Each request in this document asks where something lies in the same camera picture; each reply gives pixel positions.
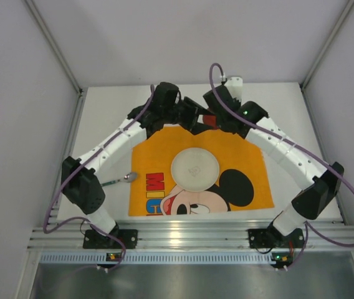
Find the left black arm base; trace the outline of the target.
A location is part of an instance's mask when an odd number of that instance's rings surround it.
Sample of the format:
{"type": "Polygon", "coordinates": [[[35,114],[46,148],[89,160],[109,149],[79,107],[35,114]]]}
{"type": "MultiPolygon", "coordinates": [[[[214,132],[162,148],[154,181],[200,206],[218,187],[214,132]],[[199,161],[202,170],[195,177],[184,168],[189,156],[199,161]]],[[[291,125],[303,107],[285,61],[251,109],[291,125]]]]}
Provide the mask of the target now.
{"type": "Polygon", "coordinates": [[[111,231],[110,235],[117,240],[113,240],[99,232],[97,232],[91,225],[90,229],[85,232],[82,230],[80,224],[80,232],[84,235],[83,248],[84,249],[121,249],[122,243],[126,249],[134,249],[138,241],[138,231],[136,229],[120,229],[118,225],[111,231]]]}

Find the cream round plate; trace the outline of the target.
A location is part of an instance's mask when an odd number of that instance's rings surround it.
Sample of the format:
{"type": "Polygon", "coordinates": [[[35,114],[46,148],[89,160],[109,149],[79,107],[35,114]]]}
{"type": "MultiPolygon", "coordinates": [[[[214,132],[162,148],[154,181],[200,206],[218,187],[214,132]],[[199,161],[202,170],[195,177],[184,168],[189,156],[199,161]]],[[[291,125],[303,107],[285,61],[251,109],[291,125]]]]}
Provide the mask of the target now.
{"type": "Polygon", "coordinates": [[[171,176],[181,189],[202,192],[218,179],[220,166],[216,157],[206,149],[188,148],[179,152],[171,163],[171,176]]]}

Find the spoon with green handle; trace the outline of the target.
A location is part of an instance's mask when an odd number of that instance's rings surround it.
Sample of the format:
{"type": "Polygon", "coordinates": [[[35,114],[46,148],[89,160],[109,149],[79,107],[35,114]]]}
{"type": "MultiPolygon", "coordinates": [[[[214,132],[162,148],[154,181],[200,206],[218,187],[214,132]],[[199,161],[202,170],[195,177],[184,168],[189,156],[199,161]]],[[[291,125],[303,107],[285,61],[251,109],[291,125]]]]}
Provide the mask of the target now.
{"type": "Polygon", "coordinates": [[[111,185],[114,185],[117,183],[132,183],[137,177],[138,177],[138,174],[136,172],[130,172],[130,173],[124,175],[122,178],[114,179],[114,180],[102,183],[101,187],[111,186],[111,185]]]}

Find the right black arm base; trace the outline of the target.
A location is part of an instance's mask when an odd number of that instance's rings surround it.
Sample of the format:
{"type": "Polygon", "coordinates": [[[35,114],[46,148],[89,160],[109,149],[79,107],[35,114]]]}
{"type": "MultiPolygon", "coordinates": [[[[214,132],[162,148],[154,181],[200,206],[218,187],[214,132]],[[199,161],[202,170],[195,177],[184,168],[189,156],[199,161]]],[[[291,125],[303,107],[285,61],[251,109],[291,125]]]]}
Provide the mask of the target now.
{"type": "Polygon", "coordinates": [[[294,229],[289,235],[282,235],[272,224],[267,228],[248,229],[251,249],[299,249],[304,245],[303,230],[294,229]]]}

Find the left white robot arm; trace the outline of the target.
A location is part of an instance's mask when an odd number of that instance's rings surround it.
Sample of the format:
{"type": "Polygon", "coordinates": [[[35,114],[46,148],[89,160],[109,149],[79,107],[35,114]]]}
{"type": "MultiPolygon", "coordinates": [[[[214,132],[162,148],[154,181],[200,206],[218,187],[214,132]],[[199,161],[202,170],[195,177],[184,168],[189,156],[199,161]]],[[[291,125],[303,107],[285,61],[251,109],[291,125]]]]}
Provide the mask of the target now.
{"type": "Polygon", "coordinates": [[[105,193],[97,177],[101,169],[112,167],[165,125],[179,125],[193,135],[211,129],[199,121],[211,112],[192,99],[181,97],[176,85],[161,82],[150,89],[146,103],[134,108],[112,134],[82,156],[69,156],[62,163],[61,193],[101,235],[112,234],[117,227],[103,206],[105,193]]]}

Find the orange Mickey Mouse placemat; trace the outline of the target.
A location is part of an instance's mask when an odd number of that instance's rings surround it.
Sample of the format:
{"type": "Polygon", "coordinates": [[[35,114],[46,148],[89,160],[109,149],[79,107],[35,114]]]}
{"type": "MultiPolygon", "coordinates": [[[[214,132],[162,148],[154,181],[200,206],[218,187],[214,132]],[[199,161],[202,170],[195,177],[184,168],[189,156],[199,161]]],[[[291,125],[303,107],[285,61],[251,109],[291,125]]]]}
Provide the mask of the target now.
{"type": "Polygon", "coordinates": [[[130,216],[178,216],[274,207],[261,150],[237,135],[169,126],[134,147],[130,216]]]}

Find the pink plastic cup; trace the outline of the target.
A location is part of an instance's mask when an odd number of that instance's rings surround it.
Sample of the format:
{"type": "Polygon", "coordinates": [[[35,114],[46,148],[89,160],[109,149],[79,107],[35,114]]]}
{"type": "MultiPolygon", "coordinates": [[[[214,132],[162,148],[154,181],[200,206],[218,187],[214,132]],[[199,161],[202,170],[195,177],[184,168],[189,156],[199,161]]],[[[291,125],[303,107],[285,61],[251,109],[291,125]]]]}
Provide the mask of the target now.
{"type": "Polygon", "coordinates": [[[214,115],[203,115],[203,123],[210,126],[213,130],[217,130],[217,119],[214,115]]]}

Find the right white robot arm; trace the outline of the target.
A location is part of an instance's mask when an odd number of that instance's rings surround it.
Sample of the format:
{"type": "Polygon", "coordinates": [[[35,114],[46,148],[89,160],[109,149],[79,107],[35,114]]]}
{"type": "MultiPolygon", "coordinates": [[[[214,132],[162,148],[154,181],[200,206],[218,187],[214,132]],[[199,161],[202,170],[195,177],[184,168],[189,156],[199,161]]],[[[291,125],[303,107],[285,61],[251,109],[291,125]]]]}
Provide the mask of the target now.
{"type": "Polygon", "coordinates": [[[333,175],[344,173],[339,163],[326,168],[298,149],[257,103],[241,103],[242,79],[232,77],[208,91],[203,98],[216,117],[216,126],[236,133],[256,145],[288,173],[300,188],[291,203],[271,222],[269,229],[286,237],[306,221],[318,218],[337,194],[341,180],[333,175]]]}

